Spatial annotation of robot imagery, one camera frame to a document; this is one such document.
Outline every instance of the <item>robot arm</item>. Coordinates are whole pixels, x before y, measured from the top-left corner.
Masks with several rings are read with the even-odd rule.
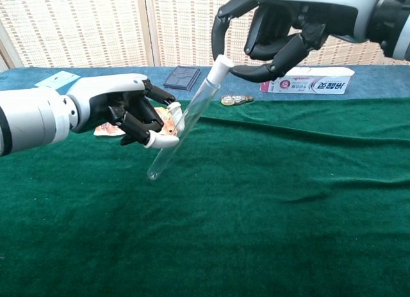
[[[380,44],[385,57],[410,60],[410,0],[231,0],[215,17],[214,59],[224,53],[232,19],[255,9],[245,54],[260,66],[238,65],[231,73],[261,83],[284,76],[329,36]],[[289,35],[290,29],[300,33]]]
[[[0,92],[0,156],[56,143],[69,133],[90,131],[105,122],[125,132],[121,145],[173,147],[177,136],[162,135],[164,125],[149,102],[164,104],[177,123],[183,116],[173,95],[142,74],[83,77],[60,95],[50,88]],[[183,131],[183,123],[178,131]]]

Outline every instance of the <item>glass test tube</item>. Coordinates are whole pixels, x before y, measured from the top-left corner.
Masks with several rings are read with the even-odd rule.
[[[156,180],[167,167],[185,138],[193,129],[194,125],[208,108],[215,94],[219,91],[221,83],[225,76],[228,75],[231,67],[233,67],[233,62],[223,55],[219,55],[215,60],[215,64],[212,66],[211,71],[184,110],[182,119],[178,121],[176,128],[172,133],[175,134],[175,130],[180,129],[180,126],[184,124],[183,131],[176,134],[179,138],[178,144],[174,147],[163,148],[160,150],[154,162],[148,169],[147,175],[150,180]]]

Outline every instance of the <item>blue tablecloth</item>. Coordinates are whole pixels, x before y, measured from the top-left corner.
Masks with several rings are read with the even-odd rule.
[[[336,99],[371,99],[408,97],[410,89],[410,67],[406,65],[360,65],[346,66],[356,73],[344,95],[313,95],[313,94],[277,94],[262,93],[259,84],[250,83],[231,74],[225,79],[216,98],[223,94],[249,94],[256,100],[336,100]],[[163,83],[174,67],[122,67],[122,68],[15,68],[0,74],[0,90],[34,88],[34,84],[65,70],[81,77],[100,76],[136,72],[145,74],[153,84],[163,88]],[[189,100],[208,74],[209,67],[201,67],[201,75],[190,92],[170,90],[179,100]],[[60,88],[60,93],[66,93],[73,84]]]

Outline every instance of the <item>keychain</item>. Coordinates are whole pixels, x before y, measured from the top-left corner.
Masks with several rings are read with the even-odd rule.
[[[224,106],[237,106],[253,102],[254,97],[246,95],[224,95],[220,102]]]

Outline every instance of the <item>white card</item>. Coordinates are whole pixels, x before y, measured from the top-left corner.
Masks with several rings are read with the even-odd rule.
[[[61,88],[62,86],[65,86],[68,83],[71,83],[72,81],[75,81],[77,78],[79,78],[78,75],[66,71],[60,71],[35,84],[35,86],[48,87],[56,90]]]

